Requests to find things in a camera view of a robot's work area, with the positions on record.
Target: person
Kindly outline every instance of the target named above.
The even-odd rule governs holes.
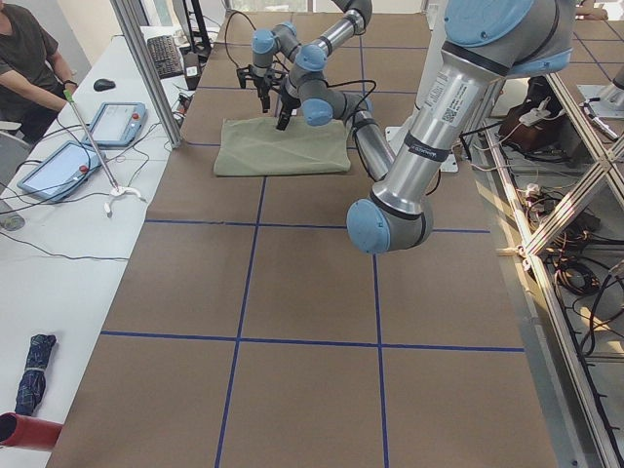
[[[597,8],[595,0],[583,0],[576,7],[576,15],[582,20],[608,20],[608,13],[604,8]]]
[[[24,7],[0,0],[0,111],[21,123],[24,141],[35,142],[76,91],[59,43]]]

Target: white desk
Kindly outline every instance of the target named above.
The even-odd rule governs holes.
[[[171,28],[163,27],[144,29],[146,37],[172,32]],[[112,79],[117,87],[97,93],[93,83],[98,78]],[[163,80],[163,86],[171,105],[176,102],[179,93],[176,86],[186,88],[183,76]],[[144,102],[148,117],[139,137],[144,136],[152,124],[159,122],[123,37],[112,39],[74,97],[86,121],[91,120],[104,101]],[[60,113],[59,120],[64,126],[78,123],[68,105]],[[50,131],[58,127],[54,123]],[[82,131],[74,133],[78,138],[83,136]],[[29,159],[42,160],[69,139],[71,136],[67,133],[45,139],[34,148]],[[149,203],[171,148],[161,126],[137,148],[148,153],[150,161],[135,178],[132,187],[140,190]],[[119,152],[106,153],[114,156]],[[111,162],[109,167],[119,183],[125,185],[144,160],[143,155],[130,150],[124,162]],[[22,167],[11,187],[16,189],[16,182],[31,170],[32,166]],[[108,193],[110,188],[104,172],[100,170],[69,199],[94,192]],[[12,195],[6,190],[2,197]],[[107,218],[103,211],[104,201],[105,196],[93,196],[76,203],[24,210],[20,212],[26,221],[24,228],[7,234],[58,254],[128,257],[142,226],[147,203],[127,195],[115,201],[113,217]],[[24,206],[16,199],[10,199],[9,203],[14,208]],[[48,388],[34,415],[63,422],[117,291],[126,261],[71,261],[49,257],[3,236],[0,236],[0,258],[0,412],[12,411],[15,407],[30,337],[36,333],[53,333],[58,344],[46,371]],[[0,466],[40,468],[45,466],[49,456],[46,452],[3,448],[0,449]]]

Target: green cloth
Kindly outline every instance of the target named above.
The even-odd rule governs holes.
[[[351,167],[341,122],[310,127],[302,118],[293,117],[283,132],[276,130],[276,125],[271,117],[223,122],[214,173],[286,176],[343,173]]]

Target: silver robot arm segment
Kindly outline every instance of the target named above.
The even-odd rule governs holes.
[[[450,0],[443,67],[394,164],[347,215],[352,242],[381,254],[423,243],[433,227],[427,185],[488,85],[558,71],[571,54],[574,6],[566,0]]]

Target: wall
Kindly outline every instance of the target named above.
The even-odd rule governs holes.
[[[90,63],[95,63],[110,39],[121,34],[109,0],[46,0],[35,3],[57,3],[82,45]]]
[[[72,70],[75,71],[77,81],[82,80],[91,69],[91,65],[80,46],[73,28],[62,13],[57,0],[8,0],[27,8],[37,18],[39,23],[58,40],[58,50],[67,59]]]

